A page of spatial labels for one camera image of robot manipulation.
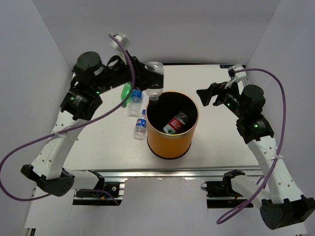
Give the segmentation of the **red label clear bottle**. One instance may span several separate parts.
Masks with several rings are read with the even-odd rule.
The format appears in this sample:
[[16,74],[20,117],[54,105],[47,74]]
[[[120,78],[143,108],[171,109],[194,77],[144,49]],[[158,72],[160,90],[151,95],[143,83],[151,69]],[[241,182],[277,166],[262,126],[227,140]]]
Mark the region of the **red label clear bottle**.
[[162,130],[166,134],[173,135],[177,134],[183,126],[183,121],[174,117]]

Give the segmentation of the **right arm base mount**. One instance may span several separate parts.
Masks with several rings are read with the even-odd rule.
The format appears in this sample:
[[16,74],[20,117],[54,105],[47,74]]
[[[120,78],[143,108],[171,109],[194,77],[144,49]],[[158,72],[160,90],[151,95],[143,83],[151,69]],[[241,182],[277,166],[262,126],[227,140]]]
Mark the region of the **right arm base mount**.
[[220,181],[206,181],[201,184],[201,189],[206,192],[207,208],[234,208],[244,203],[247,199],[232,190],[231,179],[237,176],[245,176],[241,170],[233,170],[223,175]]

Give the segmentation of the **small pepsi bottle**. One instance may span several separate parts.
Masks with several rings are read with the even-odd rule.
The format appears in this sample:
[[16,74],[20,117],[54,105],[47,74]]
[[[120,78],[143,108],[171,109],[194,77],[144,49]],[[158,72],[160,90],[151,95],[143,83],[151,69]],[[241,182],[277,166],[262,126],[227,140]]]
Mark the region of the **small pepsi bottle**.
[[137,118],[135,128],[133,130],[134,137],[138,140],[145,139],[147,130],[146,127],[147,127],[146,110],[142,110],[141,115]]

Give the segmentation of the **black label clear bottle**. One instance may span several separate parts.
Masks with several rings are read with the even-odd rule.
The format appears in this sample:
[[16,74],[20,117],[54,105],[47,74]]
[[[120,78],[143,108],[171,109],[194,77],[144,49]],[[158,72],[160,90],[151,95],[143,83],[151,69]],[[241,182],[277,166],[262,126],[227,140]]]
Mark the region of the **black label clear bottle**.
[[161,62],[150,61],[146,63],[146,68],[153,76],[152,83],[146,89],[146,94],[149,98],[149,104],[157,105],[164,87],[164,66]]

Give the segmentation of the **blue label bottle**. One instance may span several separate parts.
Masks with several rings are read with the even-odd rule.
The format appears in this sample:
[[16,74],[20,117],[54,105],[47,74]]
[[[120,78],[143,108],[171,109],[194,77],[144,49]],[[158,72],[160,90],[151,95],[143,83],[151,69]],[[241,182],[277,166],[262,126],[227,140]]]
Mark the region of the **blue label bottle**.
[[131,93],[130,102],[127,109],[129,116],[137,117],[140,114],[142,105],[142,91],[135,89]]

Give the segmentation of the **green plastic bottle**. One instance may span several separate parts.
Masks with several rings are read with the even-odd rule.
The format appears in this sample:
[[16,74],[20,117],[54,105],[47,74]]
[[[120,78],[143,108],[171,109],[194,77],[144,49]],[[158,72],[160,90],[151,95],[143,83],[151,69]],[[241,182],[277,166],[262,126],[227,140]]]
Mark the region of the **green plastic bottle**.
[[122,104],[122,107],[125,108],[130,102],[131,96],[129,95],[132,92],[131,83],[125,83],[121,92],[121,100],[125,102]]

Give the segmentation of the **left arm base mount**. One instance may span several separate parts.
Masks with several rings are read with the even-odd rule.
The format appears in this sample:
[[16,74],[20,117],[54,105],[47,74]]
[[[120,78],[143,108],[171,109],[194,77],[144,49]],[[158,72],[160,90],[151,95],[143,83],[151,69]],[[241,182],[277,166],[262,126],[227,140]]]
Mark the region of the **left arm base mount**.
[[123,200],[126,178],[97,173],[99,183],[93,190],[75,190],[74,206],[119,206]]

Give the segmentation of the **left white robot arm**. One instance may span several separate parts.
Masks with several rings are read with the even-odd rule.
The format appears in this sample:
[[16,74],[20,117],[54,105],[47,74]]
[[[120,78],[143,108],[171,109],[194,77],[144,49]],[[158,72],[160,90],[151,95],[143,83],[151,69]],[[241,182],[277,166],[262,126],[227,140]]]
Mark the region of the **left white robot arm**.
[[61,103],[55,127],[38,157],[21,168],[21,173],[44,192],[63,196],[70,189],[87,189],[93,196],[104,190],[104,178],[94,171],[65,169],[65,160],[83,128],[102,104],[100,95],[131,82],[135,72],[135,88],[163,88],[164,68],[160,62],[140,62],[130,57],[131,66],[121,56],[113,56],[104,65],[98,53],[81,54],[73,68],[74,78]]

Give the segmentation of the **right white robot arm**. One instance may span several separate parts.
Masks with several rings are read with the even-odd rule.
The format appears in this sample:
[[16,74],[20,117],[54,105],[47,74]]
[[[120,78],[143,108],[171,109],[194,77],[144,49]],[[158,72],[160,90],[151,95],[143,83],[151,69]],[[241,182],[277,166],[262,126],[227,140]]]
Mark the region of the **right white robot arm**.
[[228,196],[238,193],[246,198],[236,211],[253,204],[271,230],[304,222],[314,212],[315,200],[304,196],[278,154],[274,132],[261,113],[264,91],[256,85],[246,85],[242,91],[237,83],[229,88],[226,85],[226,82],[212,83],[196,93],[203,106],[209,105],[215,96],[214,106],[225,105],[238,118],[237,130],[258,161],[264,181],[257,185],[242,171],[234,170],[224,174],[223,192]]

